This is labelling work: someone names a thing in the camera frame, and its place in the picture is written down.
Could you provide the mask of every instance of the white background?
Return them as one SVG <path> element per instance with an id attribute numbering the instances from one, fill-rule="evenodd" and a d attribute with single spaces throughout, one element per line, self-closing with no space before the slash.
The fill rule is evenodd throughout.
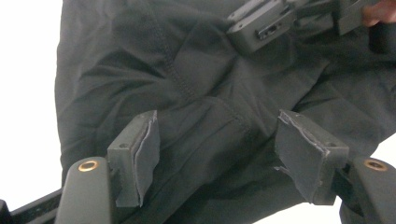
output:
<path id="1" fill-rule="evenodd" d="M 54 79 L 62 1 L 0 3 L 0 199 L 15 210 L 61 186 Z M 396 135 L 375 157 L 396 165 Z M 260 223 L 340 223 L 338 207 L 301 204 Z"/>

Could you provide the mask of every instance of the human hand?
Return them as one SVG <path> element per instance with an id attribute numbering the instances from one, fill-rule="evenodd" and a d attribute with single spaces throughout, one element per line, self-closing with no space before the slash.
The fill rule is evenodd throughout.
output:
<path id="1" fill-rule="evenodd" d="M 363 24 L 374 26 L 377 23 L 396 22 L 396 0 L 381 0 L 376 5 L 363 8 Z"/>

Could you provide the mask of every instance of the black fabric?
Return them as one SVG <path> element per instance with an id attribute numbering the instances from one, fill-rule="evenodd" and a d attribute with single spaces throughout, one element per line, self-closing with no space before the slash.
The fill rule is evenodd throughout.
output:
<path id="1" fill-rule="evenodd" d="M 396 132 L 395 55 L 328 21 L 241 56 L 225 35 L 244 0 L 64 1 L 56 104 L 64 177 L 158 110 L 160 162 L 126 223 L 251 223 L 302 202 L 273 137 L 279 109 L 370 155 Z"/>

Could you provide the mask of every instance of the gold screw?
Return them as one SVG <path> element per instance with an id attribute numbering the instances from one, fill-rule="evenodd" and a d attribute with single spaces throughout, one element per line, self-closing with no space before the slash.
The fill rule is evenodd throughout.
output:
<path id="1" fill-rule="evenodd" d="M 99 163 L 98 161 L 84 161 L 79 167 L 78 169 L 81 172 L 89 172 L 91 170 L 96 169 L 96 167 L 98 167 Z"/>
<path id="2" fill-rule="evenodd" d="M 364 161 L 364 165 L 370 169 L 381 171 L 381 172 L 385 172 L 388 170 L 388 167 L 386 164 L 384 164 L 381 161 L 375 161 L 372 159 L 368 159 L 368 160 Z"/>

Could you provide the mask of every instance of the black garment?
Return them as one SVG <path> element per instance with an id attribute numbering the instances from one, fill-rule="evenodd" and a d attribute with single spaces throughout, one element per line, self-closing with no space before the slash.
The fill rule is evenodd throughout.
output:
<path id="1" fill-rule="evenodd" d="M 367 35 L 312 24 L 250 56 L 225 35 L 244 0 L 64 1 L 56 104 L 64 177 L 105 156 L 157 109 L 160 162 L 131 223 L 249 223 L 302 202 L 273 169 L 279 109 L 298 111 L 370 155 L 396 132 L 395 55 Z"/>

